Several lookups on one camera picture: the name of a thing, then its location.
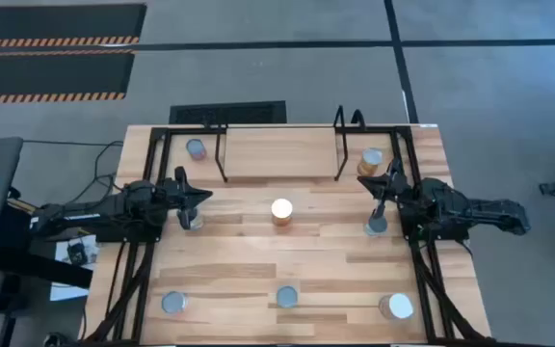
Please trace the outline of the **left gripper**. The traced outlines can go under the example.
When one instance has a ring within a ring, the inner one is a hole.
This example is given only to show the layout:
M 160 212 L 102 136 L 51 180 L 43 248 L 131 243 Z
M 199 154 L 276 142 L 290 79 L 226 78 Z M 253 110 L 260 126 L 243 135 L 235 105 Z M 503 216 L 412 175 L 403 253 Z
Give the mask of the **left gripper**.
M 212 197 L 213 192 L 195 188 L 176 181 L 164 181 L 168 209 L 176 211 L 179 223 L 184 229 L 192 229 L 193 220 L 198 215 L 197 206 Z

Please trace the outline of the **tin can silver lid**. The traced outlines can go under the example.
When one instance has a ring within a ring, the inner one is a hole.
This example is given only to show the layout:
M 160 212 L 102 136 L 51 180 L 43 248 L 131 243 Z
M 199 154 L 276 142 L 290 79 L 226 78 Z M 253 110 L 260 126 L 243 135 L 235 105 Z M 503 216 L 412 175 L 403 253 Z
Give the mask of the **tin can silver lid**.
M 276 294 L 277 305 L 281 308 L 292 308 L 298 304 L 298 291 L 291 285 L 280 287 Z
M 181 313 L 185 310 L 187 305 L 187 295 L 179 291 L 168 292 L 161 300 L 161 308 L 167 314 Z

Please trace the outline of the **green polka dot can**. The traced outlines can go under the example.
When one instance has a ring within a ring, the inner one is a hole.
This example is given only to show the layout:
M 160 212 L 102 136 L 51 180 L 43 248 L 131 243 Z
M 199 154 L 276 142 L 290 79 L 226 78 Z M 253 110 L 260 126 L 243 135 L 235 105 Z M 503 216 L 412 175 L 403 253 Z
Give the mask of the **green polka dot can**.
M 378 236 L 386 232 L 388 222 L 385 216 L 379 218 L 370 217 L 365 225 L 365 232 L 370 236 Z

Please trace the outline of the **black support beam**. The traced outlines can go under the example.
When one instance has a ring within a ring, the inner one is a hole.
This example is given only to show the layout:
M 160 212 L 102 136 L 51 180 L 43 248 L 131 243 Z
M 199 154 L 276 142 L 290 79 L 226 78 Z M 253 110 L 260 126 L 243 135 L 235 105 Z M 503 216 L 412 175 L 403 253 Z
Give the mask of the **black support beam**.
M 87 289 L 93 271 L 30 252 L 30 215 L 6 206 L 0 214 L 0 272 Z

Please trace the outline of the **orange corn can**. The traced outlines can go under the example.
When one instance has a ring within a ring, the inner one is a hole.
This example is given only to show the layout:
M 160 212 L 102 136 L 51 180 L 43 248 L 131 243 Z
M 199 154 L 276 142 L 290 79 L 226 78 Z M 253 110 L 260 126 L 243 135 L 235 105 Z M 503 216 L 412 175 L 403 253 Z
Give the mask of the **orange corn can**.
M 293 213 L 293 204 L 287 199 L 276 199 L 271 205 L 272 222 L 277 227 L 283 227 L 290 223 Z
M 366 148 L 361 154 L 357 172 L 361 176 L 373 176 L 383 161 L 383 153 L 379 148 Z

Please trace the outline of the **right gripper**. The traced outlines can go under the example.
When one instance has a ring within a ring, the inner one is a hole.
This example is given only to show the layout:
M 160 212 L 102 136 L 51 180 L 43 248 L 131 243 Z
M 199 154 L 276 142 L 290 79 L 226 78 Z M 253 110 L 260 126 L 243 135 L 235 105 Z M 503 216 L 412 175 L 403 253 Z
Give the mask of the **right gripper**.
M 375 219 L 382 219 L 387 200 L 396 201 L 406 189 L 403 174 L 384 174 L 382 176 L 358 176 L 357 181 L 378 201 L 374 212 Z

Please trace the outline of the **wide tin can tan label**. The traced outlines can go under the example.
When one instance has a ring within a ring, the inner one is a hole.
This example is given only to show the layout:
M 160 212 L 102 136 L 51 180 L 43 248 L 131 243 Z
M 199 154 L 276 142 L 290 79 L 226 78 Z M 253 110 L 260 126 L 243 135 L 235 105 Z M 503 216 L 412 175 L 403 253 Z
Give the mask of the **wide tin can tan label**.
M 409 319 L 414 313 L 412 302 L 404 293 L 383 296 L 379 301 L 379 310 L 389 320 Z

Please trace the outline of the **black floor vent grate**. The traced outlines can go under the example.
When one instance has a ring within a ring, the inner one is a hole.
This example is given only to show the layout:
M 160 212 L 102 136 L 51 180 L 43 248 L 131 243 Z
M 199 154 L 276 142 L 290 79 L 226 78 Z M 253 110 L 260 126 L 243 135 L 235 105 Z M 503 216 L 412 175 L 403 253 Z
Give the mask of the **black floor vent grate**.
M 285 101 L 259 101 L 172 106 L 169 124 L 287 123 Z

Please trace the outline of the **black hazard-striped floor mat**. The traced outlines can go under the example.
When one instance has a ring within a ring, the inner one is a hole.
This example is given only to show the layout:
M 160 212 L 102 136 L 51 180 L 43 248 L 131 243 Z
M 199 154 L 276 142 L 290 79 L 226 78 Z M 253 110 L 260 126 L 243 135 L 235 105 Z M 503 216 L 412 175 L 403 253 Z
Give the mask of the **black hazard-striped floor mat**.
M 140 3 L 0 6 L 0 47 L 136 43 L 146 10 Z
M 0 54 L 0 103 L 122 100 L 134 60 L 125 50 Z

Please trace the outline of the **white paper sheet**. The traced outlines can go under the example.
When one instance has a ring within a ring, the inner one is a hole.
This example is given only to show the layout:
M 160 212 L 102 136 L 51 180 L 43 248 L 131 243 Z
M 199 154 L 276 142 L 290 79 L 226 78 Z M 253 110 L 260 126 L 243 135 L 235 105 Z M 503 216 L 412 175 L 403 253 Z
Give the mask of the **white paper sheet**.
M 84 247 L 84 252 L 88 259 L 88 261 L 83 265 L 83 268 L 93 271 L 95 268 L 97 256 L 99 254 L 99 247 L 96 244 L 94 235 L 83 236 L 65 242 L 58 242 L 56 245 L 55 259 L 60 262 L 70 264 L 71 261 L 69 259 L 67 249 L 71 246 L 75 246 L 76 244 L 82 245 Z M 87 297 L 88 294 L 88 289 L 75 287 L 60 282 L 52 283 L 50 288 L 50 300 L 53 302 L 75 299 L 79 297 Z

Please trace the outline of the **tall peaches can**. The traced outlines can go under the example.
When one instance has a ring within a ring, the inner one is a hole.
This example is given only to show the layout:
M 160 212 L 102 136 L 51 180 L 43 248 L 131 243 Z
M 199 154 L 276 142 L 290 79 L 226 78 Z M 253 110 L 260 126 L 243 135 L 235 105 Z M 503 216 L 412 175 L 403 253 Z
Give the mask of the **tall peaches can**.
M 203 216 L 198 209 L 181 209 L 177 212 L 177 217 L 183 229 L 198 230 L 204 225 Z

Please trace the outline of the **small black device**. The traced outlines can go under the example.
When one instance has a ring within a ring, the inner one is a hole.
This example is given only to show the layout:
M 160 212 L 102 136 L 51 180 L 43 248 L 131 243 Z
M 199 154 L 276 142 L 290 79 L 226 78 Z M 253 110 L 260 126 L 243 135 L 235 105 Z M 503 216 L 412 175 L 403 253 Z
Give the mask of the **small black device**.
M 72 265 L 83 266 L 88 263 L 88 256 L 83 243 L 69 244 L 66 251 Z

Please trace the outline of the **wooden shelf with black legs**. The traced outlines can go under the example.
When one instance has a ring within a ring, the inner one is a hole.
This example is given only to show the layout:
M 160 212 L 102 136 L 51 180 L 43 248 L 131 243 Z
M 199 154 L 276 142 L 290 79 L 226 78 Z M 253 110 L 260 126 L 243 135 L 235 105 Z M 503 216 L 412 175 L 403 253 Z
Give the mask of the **wooden shelf with black legs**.
M 350 123 L 337 108 L 330 125 L 220 125 L 215 162 L 223 181 L 264 178 L 337 181 L 349 160 L 347 134 L 364 131 L 365 119 L 355 110 Z

